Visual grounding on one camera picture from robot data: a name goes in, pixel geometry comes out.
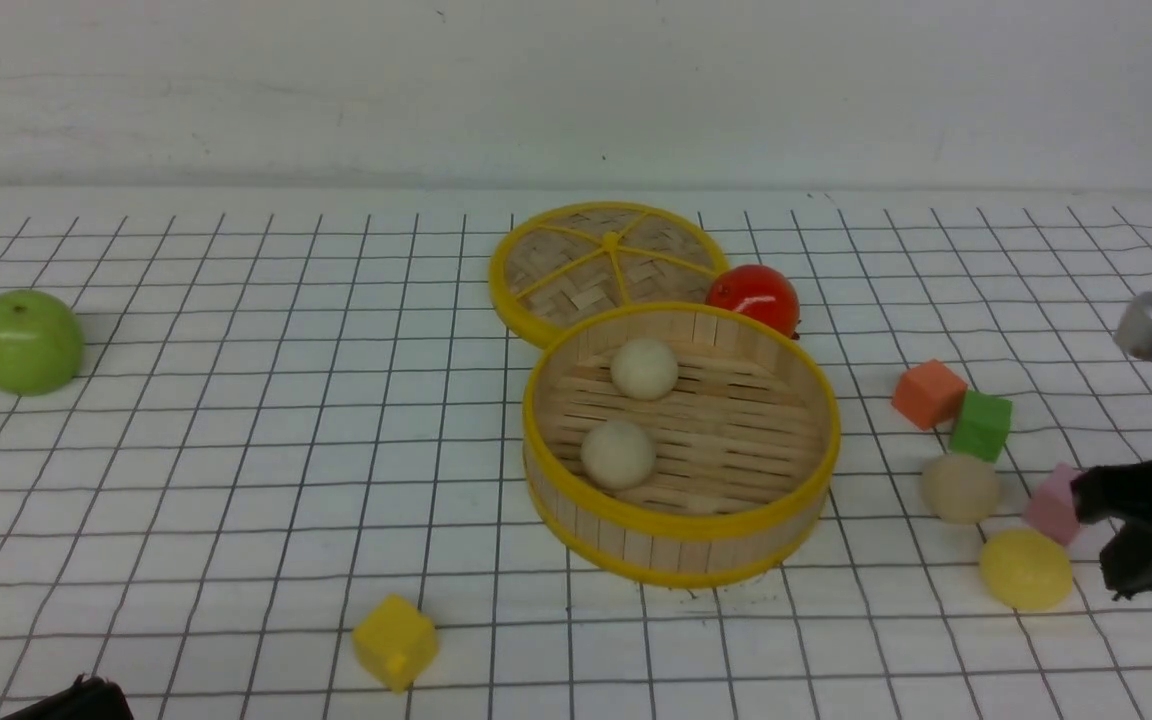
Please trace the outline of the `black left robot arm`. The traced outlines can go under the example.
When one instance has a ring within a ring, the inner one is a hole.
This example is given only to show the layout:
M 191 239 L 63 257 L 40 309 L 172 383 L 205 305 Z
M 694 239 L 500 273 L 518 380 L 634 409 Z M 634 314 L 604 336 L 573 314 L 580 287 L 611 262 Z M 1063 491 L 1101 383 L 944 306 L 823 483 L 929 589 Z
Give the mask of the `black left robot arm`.
M 132 720 L 123 689 L 101 676 L 77 676 L 65 691 L 51 694 L 3 719 L 8 720 Z

